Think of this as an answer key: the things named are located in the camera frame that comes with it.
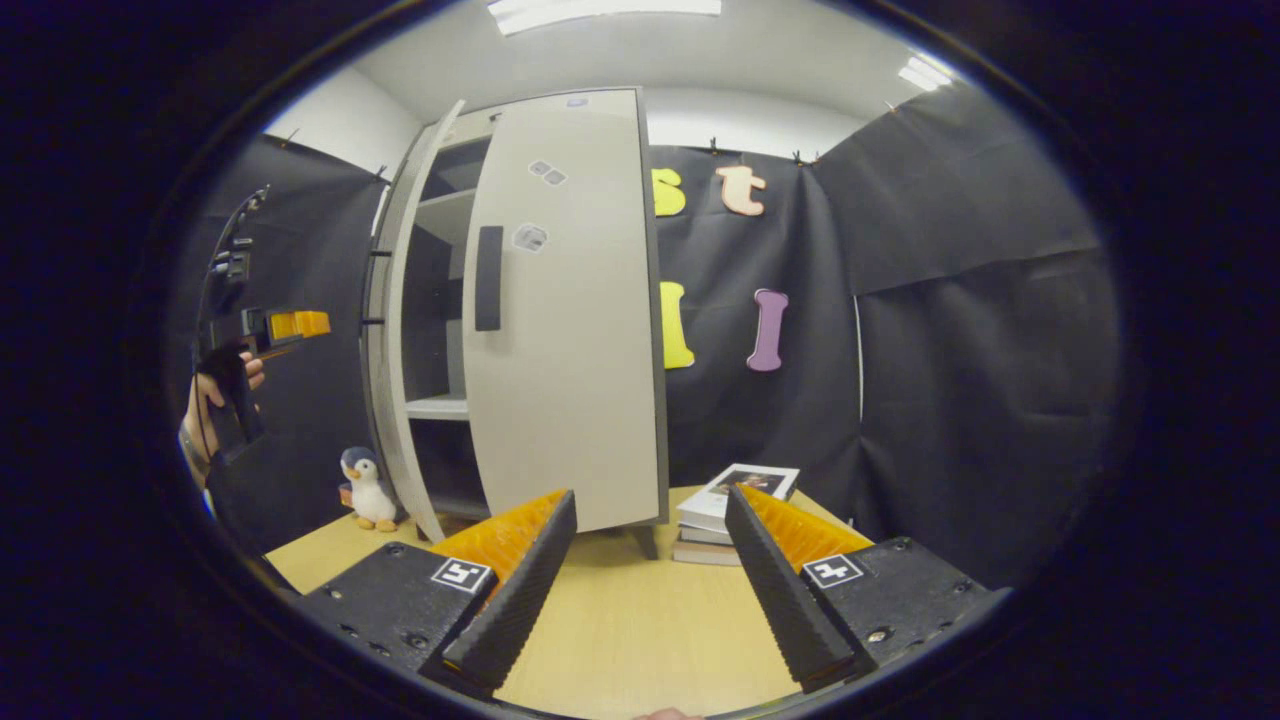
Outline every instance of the hand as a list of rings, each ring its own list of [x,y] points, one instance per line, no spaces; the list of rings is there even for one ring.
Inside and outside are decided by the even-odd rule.
[[[262,372],[262,360],[255,359],[252,352],[241,352],[241,360],[244,361],[248,388],[257,389],[266,379],[266,374]],[[182,423],[187,427],[187,433],[191,434],[191,443],[196,452],[200,452],[204,461],[209,462],[209,459],[218,452],[218,434],[214,432],[214,420],[209,415],[209,407],[202,405],[206,401],[218,407],[227,405],[227,400],[223,398],[214,378],[198,373],[191,380],[191,391],[187,393],[187,415],[183,416]]]
[[[703,720],[701,715],[685,715],[675,707],[666,707],[649,715],[640,715],[635,720]]]

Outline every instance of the black door handle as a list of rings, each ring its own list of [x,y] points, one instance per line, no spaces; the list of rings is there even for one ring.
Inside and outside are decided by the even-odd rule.
[[[502,225],[483,225],[476,247],[476,332],[502,329]]]

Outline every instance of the black curtain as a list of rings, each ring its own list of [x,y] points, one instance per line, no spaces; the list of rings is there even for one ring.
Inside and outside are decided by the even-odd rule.
[[[266,434],[218,483],[219,520],[246,550],[266,552],[339,518],[342,451],[374,447],[360,360],[362,284],[371,224],[385,182],[300,145],[260,137],[210,188],[174,278],[166,320],[174,430],[186,413],[191,341],[209,255],[227,217],[270,183],[242,234],[253,238],[251,278],[238,307],[329,314],[332,332],[265,364],[253,392]]]
[[[855,524],[1016,585],[1105,462],[1120,331],[1100,229],[1037,137],[961,85],[814,174],[861,322]]]
[[[690,368],[667,370],[671,484],[703,484],[731,462],[799,468],[796,487],[840,514],[851,506],[858,438],[858,341],[844,256],[827,199],[810,172],[763,155],[650,149],[654,169],[681,177],[685,209],[658,218],[663,281],[685,287]],[[764,214],[721,200],[716,169],[748,165]],[[787,293],[782,366],[746,366],[755,347],[755,291]]]

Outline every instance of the cabinet leg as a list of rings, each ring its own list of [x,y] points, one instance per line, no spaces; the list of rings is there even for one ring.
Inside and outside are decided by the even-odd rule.
[[[636,525],[631,528],[631,533],[635,536],[636,542],[640,543],[640,552],[644,553],[645,560],[658,559],[658,528],[654,525]]]

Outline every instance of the fluorescent light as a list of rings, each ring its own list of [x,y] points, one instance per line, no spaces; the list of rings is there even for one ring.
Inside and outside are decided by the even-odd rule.
[[[719,15],[721,0],[497,0],[489,13],[503,35],[563,20],[618,13]]]
[[[919,87],[920,90],[929,92],[931,90],[937,90],[938,83],[922,76],[920,73],[913,70],[910,67],[902,68],[897,72],[897,77],[910,82],[911,85]]]
[[[934,85],[951,85],[951,78],[938,72],[937,68],[920,60],[919,58],[911,58],[906,61],[906,67],[920,73],[922,76],[929,78]]]
[[[942,60],[938,60],[933,55],[925,55],[924,53],[916,53],[915,56],[919,58],[919,59],[922,59],[922,60],[924,60],[925,63],[933,65],[933,69],[938,70],[940,73],[942,73],[942,74],[945,74],[947,77],[955,77],[956,76],[955,70],[952,70],[950,65],[947,65]]]

